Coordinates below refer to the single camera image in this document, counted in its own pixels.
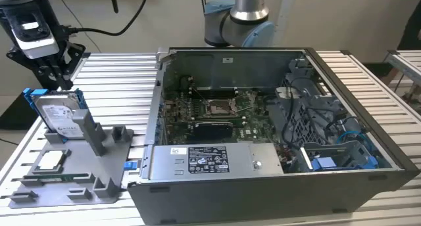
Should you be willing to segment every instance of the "white wall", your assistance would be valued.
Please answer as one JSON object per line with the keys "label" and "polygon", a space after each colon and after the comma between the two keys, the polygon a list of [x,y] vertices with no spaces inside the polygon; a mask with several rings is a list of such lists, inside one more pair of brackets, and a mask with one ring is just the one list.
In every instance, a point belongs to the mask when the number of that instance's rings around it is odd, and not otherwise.
{"label": "white wall", "polygon": [[379,62],[395,49],[419,0],[294,0],[278,46],[346,49]]}
{"label": "white wall", "polygon": [[[114,14],[110,0],[65,0],[83,27],[118,31],[130,19],[141,0],[118,0]],[[277,22],[281,0],[265,0],[270,20]],[[62,24],[78,27],[60,0],[50,0]],[[394,49],[406,20],[418,0],[293,0],[289,17],[279,17],[277,46],[309,46],[319,50],[349,49],[362,61],[381,61]],[[89,33],[102,52],[154,52],[158,47],[202,46],[203,17],[199,0],[147,0],[131,28],[118,37]],[[95,48],[79,33],[71,41]],[[32,73],[1,54],[10,44],[0,29],[0,95],[13,95],[36,87]]]}
{"label": "white wall", "polygon": [[[83,27],[117,32],[131,18],[141,0],[117,0],[119,13],[114,14],[110,0],[65,0]],[[279,0],[265,0],[277,19]],[[78,24],[60,0],[50,0],[61,24]],[[158,47],[203,46],[203,16],[199,0],[147,0],[143,10],[126,33],[118,37],[89,33],[102,52],[155,52]],[[82,33],[71,42],[83,44],[89,52],[97,52]],[[0,70],[10,73],[0,76],[0,95],[17,94],[25,87],[36,87],[32,73],[1,54],[8,51],[9,39],[0,29]]]}

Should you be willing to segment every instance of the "hard drive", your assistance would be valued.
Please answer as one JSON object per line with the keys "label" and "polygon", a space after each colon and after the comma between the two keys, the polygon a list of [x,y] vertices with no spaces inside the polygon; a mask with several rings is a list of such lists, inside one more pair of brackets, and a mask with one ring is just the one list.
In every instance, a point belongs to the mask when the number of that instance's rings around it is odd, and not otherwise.
{"label": "hard drive", "polygon": [[87,109],[82,92],[78,89],[74,91],[25,89],[24,94],[49,131],[66,139],[82,139],[79,127],[71,120],[77,109]]}

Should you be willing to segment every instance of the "blue clip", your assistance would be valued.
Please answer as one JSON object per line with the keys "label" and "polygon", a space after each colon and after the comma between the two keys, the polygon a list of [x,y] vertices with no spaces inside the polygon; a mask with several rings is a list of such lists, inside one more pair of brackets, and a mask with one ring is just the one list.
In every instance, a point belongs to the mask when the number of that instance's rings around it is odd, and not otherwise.
{"label": "blue clip", "polygon": [[126,161],[122,165],[122,169],[126,170],[135,170],[137,169],[137,162],[135,161]]}

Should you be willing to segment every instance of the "blue cable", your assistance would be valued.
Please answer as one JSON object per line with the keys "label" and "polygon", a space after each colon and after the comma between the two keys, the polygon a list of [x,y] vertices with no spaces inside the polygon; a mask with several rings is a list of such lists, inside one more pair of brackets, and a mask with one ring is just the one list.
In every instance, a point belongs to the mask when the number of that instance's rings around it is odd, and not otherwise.
{"label": "blue cable", "polygon": [[365,135],[358,132],[358,131],[346,131],[341,136],[339,138],[337,138],[337,141],[335,143],[339,144],[341,143],[341,139],[347,135],[347,134],[355,134],[358,136],[361,136],[361,138],[365,140],[365,142],[367,143],[369,145],[369,152],[371,151],[371,144],[370,144],[370,141],[366,139]]}

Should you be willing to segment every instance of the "metal frame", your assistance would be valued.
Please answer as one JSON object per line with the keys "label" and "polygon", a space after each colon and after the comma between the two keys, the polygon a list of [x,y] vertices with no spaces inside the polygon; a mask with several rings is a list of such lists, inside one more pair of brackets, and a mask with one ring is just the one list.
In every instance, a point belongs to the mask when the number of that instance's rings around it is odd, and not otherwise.
{"label": "metal frame", "polygon": [[[354,97],[381,125],[393,141],[421,168],[421,117],[371,75],[351,55],[339,51],[317,52],[323,62],[342,80]],[[129,159],[138,159],[143,152],[143,133],[149,113],[151,89],[154,86],[154,54],[91,54],[75,72],[74,86],[85,94],[91,115],[102,125],[125,124],[134,129],[134,140]],[[10,182],[24,175],[45,143],[44,125],[34,122],[9,161],[0,171],[0,195],[6,195],[18,186]],[[123,181],[138,175],[138,171],[125,171]],[[285,218],[270,221],[242,222],[242,225],[335,225],[335,226],[403,226],[421,222],[421,175],[394,192],[374,196],[351,214]],[[91,225],[141,225],[142,221],[127,192],[122,192],[114,204],[64,206],[12,210],[8,199],[0,199],[0,224],[24,225],[45,222]]]}
{"label": "metal frame", "polygon": [[415,84],[421,85],[421,51],[389,51],[385,62],[390,63]]}

